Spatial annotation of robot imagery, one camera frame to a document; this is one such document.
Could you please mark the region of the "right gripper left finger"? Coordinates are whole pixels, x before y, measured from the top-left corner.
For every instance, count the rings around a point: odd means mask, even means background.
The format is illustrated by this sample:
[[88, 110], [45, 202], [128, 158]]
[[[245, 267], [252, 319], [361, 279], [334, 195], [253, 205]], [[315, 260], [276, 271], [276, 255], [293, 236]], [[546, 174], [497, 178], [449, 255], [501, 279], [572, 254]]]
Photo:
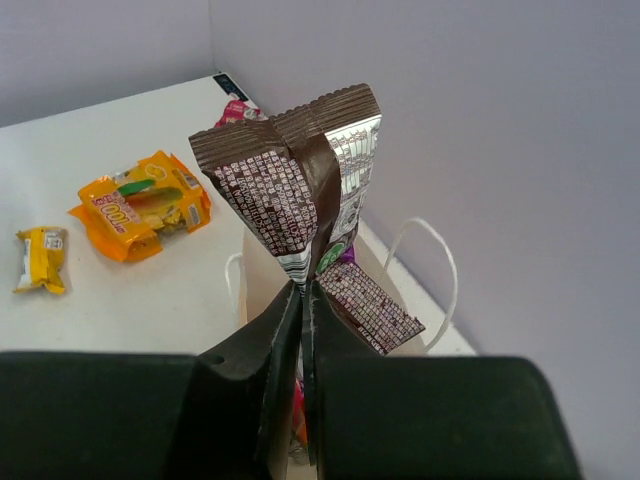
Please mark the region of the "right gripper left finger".
[[300, 292], [284, 287], [196, 358], [165, 478], [285, 478], [301, 326]]

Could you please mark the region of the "brown paper bag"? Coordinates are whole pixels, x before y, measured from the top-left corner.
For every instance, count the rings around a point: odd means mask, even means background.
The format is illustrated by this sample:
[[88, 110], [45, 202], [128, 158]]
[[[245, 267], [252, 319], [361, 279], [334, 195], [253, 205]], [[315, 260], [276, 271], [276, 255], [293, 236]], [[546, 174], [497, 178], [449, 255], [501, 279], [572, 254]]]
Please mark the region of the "brown paper bag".
[[281, 479], [304, 380], [308, 454], [322, 479], [428, 479], [453, 473], [434, 413], [444, 366], [426, 358], [421, 323], [354, 262], [327, 267], [305, 293], [285, 285], [215, 351], [242, 395], [228, 468]]

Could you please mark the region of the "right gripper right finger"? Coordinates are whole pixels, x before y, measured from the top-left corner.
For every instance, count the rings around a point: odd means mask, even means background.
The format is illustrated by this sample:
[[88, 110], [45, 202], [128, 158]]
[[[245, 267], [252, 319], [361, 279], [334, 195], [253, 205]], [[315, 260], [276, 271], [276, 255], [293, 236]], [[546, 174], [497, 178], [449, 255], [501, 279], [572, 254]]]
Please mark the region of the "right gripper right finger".
[[317, 281], [305, 297], [305, 372], [314, 461], [321, 479], [391, 479], [395, 414], [388, 364], [335, 312]]

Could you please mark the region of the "yellow mango snack pouch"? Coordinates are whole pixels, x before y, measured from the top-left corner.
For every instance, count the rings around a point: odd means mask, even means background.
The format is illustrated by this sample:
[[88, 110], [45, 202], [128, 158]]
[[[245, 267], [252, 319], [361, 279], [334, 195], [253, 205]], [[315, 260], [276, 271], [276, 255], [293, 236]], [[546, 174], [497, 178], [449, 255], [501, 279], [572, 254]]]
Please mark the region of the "yellow mango snack pouch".
[[139, 262], [163, 249], [175, 232], [209, 224], [211, 200], [174, 155], [158, 151], [132, 167], [102, 176], [78, 191], [69, 211], [94, 248], [117, 262]]

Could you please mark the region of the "pink snack packet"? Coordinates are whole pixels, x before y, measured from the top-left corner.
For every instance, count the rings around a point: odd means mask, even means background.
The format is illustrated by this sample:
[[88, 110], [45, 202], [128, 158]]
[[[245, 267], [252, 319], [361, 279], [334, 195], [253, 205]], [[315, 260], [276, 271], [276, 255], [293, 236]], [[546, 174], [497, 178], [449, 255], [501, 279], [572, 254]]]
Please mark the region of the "pink snack packet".
[[239, 99], [232, 99], [226, 104], [221, 117], [215, 123], [214, 127], [219, 128], [242, 120], [262, 121], [265, 119], [266, 116], [259, 108], [253, 108]]

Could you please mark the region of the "small yellow snack packet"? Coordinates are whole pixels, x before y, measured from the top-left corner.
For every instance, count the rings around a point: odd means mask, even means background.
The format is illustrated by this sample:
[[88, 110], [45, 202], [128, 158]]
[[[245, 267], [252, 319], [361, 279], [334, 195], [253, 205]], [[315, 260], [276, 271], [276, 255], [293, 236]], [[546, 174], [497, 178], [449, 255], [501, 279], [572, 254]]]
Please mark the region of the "small yellow snack packet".
[[40, 226], [19, 231], [16, 237], [24, 246], [24, 254], [22, 272], [14, 292], [44, 288], [52, 294], [64, 294], [66, 287], [60, 271], [65, 261], [67, 231]]

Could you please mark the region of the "brown chocolate bar wrapper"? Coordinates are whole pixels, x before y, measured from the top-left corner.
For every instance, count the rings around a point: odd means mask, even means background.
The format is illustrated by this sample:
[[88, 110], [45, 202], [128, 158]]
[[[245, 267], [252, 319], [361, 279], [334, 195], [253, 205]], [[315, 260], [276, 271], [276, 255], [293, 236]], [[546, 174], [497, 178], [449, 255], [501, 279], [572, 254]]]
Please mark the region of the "brown chocolate bar wrapper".
[[422, 333], [375, 280], [342, 256], [371, 181], [381, 110], [366, 83], [265, 120], [190, 136], [196, 162], [301, 290], [317, 281], [346, 323], [386, 355]]

